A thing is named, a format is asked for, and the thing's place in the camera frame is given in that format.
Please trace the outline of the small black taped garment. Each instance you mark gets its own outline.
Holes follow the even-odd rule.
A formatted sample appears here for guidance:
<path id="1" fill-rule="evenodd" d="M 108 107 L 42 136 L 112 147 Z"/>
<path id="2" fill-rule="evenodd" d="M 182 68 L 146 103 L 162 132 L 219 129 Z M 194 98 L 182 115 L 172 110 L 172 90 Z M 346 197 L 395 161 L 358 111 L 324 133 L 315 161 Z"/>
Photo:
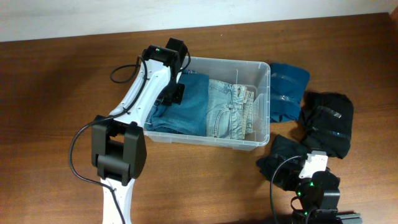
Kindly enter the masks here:
<path id="1" fill-rule="evenodd" d="M 287 139 L 280 134 L 278 134 L 272 142 L 271 145 L 271 153 L 267 157 L 260 158 L 256 161 L 256 165 L 260 168 L 260 173 L 265 176 L 265 178 L 271 181 L 276 168 L 286 161 L 287 159 L 294 156 L 302 156 L 301 159 L 292 159 L 294 160 L 303 160 L 307 156 L 307 148 L 293 140 Z M 273 184 L 281 188 L 281 168 L 278 170 L 277 174 L 274 177 Z"/>

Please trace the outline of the dark blue jeans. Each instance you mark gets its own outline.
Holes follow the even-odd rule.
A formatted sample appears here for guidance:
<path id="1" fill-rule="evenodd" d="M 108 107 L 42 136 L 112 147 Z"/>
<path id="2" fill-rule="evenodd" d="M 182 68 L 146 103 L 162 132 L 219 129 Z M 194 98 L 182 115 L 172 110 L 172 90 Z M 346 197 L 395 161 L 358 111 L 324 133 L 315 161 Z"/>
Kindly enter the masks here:
<path id="1" fill-rule="evenodd" d="M 166 106 L 157 100 L 146 119 L 145 130 L 205 136 L 209 81 L 208 75 L 183 71 L 179 80 L 185 86 L 181 103 Z"/>

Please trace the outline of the clear plastic storage container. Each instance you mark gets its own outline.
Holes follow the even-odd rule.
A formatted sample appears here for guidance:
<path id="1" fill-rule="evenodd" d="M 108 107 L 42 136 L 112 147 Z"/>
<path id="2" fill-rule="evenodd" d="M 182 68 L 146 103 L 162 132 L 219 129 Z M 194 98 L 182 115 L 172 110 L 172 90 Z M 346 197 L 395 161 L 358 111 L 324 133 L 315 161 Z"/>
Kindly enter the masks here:
<path id="1" fill-rule="evenodd" d="M 270 139 L 271 69 L 265 62 L 193 57 L 181 105 L 157 105 L 145 135 L 156 142 L 251 151 Z"/>

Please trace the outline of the light blue jeans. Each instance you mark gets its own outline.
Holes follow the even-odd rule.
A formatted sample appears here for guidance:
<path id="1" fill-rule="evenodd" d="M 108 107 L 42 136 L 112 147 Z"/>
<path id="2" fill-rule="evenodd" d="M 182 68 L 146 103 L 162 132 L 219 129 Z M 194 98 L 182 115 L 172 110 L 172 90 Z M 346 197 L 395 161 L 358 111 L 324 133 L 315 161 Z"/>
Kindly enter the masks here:
<path id="1" fill-rule="evenodd" d="M 244 85 L 211 79 L 208 96 L 208 137 L 243 140 L 253 132 L 253 91 Z"/>

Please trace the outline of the large black taped garment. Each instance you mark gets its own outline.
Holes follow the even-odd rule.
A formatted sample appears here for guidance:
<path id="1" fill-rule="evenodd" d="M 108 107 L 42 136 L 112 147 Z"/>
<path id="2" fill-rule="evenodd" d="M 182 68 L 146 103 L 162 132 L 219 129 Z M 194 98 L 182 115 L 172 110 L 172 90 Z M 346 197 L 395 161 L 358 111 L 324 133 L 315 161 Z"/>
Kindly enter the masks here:
<path id="1" fill-rule="evenodd" d="M 308 151 L 323 151 L 343 159 L 351 147 L 354 106 L 340 93 L 309 91 L 299 121 L 305 131 L 301 143 Z"/>

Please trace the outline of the teal cloth bundle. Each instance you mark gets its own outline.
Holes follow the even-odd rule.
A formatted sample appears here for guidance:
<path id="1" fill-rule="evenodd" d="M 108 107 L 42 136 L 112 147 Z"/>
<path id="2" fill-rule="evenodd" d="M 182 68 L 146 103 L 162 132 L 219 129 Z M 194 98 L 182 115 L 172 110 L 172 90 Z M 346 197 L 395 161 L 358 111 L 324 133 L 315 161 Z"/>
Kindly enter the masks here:
<path id="1" fill-rule="evenodd" d="M 298 121 L 310 73 L 285 63 L 272 63 L 270 68 L 270 122 Z"/>

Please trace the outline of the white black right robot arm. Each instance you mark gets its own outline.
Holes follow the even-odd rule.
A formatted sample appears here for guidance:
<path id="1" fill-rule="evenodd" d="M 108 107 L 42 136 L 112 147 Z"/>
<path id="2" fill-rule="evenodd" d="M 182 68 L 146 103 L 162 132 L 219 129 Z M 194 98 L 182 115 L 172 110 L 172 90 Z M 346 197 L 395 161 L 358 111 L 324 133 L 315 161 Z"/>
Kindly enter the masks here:
<path id="1" fill-rule="evenodd" d="M 272 177 L 282 174 L 287 190 L 295 193 L 290 223 L 363 223 L 359 213 L 338 211 L 340 178 L 331 173 L 327 162 L 327 156 L 309 154 L 291 157 L 276 168 Z"/>

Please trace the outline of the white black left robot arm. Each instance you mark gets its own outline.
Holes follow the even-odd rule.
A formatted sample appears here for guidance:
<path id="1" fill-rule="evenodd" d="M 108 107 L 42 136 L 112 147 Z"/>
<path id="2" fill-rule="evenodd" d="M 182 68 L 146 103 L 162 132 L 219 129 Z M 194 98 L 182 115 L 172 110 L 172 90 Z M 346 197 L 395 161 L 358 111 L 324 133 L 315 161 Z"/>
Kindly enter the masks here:
<path id="1" fill-rule="evenodd" d="M 144 124 L 153 104 L 180 104 L 179 82 L 189 60 L 183 41 L 150 45 L 138 58 L 136 79 L 108 117 L 98 115 L 91 129 L 91 163 L 103 188 L 103 223 L 130 223 L 132 189 L 146 161 Z"/>

